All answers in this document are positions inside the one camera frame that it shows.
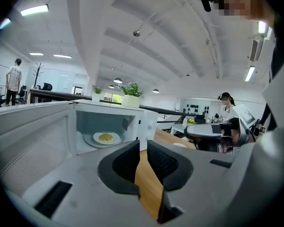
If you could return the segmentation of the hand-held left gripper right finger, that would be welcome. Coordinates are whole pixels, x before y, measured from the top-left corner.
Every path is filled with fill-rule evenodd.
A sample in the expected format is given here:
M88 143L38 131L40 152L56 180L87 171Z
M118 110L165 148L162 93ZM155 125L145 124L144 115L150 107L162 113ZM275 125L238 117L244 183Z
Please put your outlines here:
M159 217L149 227L234 227L236 155L148 141L147 159L163 186Z

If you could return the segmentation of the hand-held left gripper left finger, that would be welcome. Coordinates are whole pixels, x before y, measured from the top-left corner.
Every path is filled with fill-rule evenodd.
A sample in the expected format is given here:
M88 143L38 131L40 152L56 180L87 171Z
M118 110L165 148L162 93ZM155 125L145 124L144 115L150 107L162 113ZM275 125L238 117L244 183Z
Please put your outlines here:
M67 227L154 227L134 183L138 140L69 158L22 195L51 223Z

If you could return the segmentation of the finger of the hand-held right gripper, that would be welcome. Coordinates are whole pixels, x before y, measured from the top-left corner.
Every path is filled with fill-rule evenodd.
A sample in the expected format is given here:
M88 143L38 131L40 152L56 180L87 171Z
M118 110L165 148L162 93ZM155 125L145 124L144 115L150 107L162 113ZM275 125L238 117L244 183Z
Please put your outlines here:
M187 126L184 129L184 135L189 139L219 140L222 134L219 123L205 123Z

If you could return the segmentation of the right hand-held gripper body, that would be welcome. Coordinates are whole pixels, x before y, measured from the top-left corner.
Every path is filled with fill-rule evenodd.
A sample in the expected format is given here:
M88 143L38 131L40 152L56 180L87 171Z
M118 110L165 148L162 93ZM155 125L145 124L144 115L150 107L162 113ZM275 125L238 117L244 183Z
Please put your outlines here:
M241 146L255 141L256 126L257 119L244 104L233 107L229 119L212 125L213 133L217 135L218 152L234 154Z

